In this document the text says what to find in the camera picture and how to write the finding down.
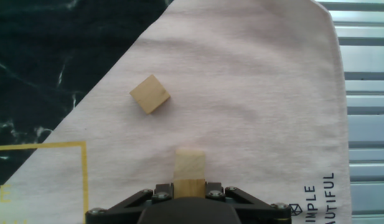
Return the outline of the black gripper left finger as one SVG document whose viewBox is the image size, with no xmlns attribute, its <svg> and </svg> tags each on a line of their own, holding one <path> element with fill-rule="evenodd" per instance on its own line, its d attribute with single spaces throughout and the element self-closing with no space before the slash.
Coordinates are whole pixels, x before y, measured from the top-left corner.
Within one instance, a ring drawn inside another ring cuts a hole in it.
<svg viewBox="0 0 384 224">
<path fill-rule="evenodd" d="M 92 208 L 85 213 L 86 224 L 137 224 L 142 212 L 157 203 L 173 199 L 173 184 L 142 189 L 111 208 Z"/>
</svg>

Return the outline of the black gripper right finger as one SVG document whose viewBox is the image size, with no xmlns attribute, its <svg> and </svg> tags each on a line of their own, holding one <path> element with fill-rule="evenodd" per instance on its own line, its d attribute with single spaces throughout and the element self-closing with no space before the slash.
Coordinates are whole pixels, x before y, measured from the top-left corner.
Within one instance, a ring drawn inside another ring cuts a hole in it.
<svg viewBox="0 0 384 224">
<path fill-rule="evenodd" d="M 220 182 L 205 183 L 206 199 L 223 202 L 235 209 L 241 223 L 292 224 L 291 207 L 285 203 L 268 204 L 234 187 Z"/>
</svg>

